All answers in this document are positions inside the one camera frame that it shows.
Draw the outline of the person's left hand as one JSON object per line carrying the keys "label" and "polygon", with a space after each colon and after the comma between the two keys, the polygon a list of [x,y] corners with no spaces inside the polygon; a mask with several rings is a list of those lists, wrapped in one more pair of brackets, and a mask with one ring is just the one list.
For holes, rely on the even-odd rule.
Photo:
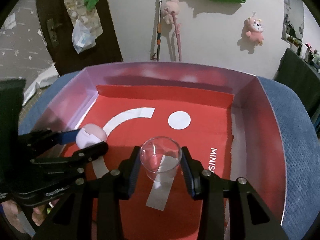
{"label": "person's left hand", "polygon": [[[44,219],[48,215],[47,209],[53,208],[58,201],[59,199],[49,202],[48,205],[44,204],[33,208],[31,218],[36,226],[40,226],[43,223]],[[4,215],[11,226],[22,234],[28,234],[31,238],[34,237],[35,230],[31,226],[26,215],[13,200],[1,203],[1,207],[3,208]]]}

